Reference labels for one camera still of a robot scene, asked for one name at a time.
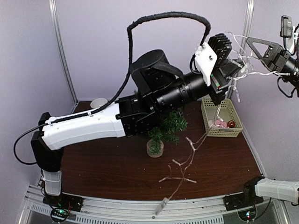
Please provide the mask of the small green christmas tree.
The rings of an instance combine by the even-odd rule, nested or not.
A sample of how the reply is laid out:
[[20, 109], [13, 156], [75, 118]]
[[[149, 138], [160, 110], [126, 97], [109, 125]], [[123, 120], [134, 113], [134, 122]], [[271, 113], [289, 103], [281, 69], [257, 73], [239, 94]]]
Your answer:
[[160, 125], [146, 133], [149, 137], [146, 145], [148, 156], [152, 158], [160, 157], [164, 151], [164, 142], [179, 143], [179, 137], [176, 133], [185, 131], [188, 124], [183, 116], [184, 109], [183, 106], [163, 115]]

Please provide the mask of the clear battery box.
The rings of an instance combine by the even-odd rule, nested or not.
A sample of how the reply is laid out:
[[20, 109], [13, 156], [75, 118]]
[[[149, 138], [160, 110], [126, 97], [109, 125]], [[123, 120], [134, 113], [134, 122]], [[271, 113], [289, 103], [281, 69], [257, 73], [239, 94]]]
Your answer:
[[169, 202], [169, 199], [167, 197], [165, 197], [160, 203], [159, 205], [156, 207], [155, 209], [155, 216], [159, 215], [161, 213], [161, 211], [165, 208], [165, 206], [167, 205], [167, 203]]

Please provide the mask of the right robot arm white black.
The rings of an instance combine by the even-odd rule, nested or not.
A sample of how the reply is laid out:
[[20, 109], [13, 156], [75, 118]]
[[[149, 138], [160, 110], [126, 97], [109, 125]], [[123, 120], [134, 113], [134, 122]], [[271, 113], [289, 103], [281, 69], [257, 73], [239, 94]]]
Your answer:
[[[278, 76], [277, 82], [283, 80], [294, 86], [289, 95], [278, 86], [281, 93], [287, 98], [292, 98], [294, 93], [299, 91], [299, 41], [294, 41], [296, 58], [293, 58], [292, 53], [285, 47], [275, 42], [249, 37], [246, 43], [270, 74]], [[253, 188], [240, 194], [239, 201], [242, 205], [251, 205], [257, 197], [288, 201], [295, 206], [299, 204], [299, 182], [260, 178]]]

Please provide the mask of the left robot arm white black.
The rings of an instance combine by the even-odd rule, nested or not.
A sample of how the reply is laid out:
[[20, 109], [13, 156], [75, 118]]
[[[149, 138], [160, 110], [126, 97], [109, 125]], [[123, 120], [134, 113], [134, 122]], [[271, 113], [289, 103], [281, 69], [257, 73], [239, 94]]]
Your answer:
[[61, 192], [61, 162], [65, 146], [146, 133], [161, 124], [163, 115], [205, 95], [218, 105], [228, 90], [228, 77], [242, 66], [237, 59], [221, 57], [212, 70], [211, 84], [206, 85], [201, 73], [183, 74], [169, 64], [162, 50], [156, 49], [145, 53], [129, 67], [129, 74], [138, 88], [137, 94], [113, 100], [105, 109], [62, 117], [43, 113], [31, 146], [49, 200], [57, 207], [67, 203], [67, 196]]

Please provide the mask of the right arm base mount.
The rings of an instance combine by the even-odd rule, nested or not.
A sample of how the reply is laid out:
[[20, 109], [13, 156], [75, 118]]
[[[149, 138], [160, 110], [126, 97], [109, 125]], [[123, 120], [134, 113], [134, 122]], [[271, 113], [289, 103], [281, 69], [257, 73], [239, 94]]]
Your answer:
[[255, 193], [256, 184], [257, 181], [248, 181], [244, 184], [242, 193], [225, 195], [223, 197], [223, 202], [226, 207], [226, 211], [242, 209], [262, 203], [264, 199], [257, 196]]

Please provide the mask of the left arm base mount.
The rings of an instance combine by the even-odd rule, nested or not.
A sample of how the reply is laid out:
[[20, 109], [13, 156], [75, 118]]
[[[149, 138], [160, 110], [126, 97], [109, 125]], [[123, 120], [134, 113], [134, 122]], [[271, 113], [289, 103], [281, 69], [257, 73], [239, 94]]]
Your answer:
[[65, 210], [80, 212], [83, 205], [83, 198], [80, 196], [72, 196], [61, 194], [60, 196], [44, 196], [43, 203], [51, 207], [58, 207]]

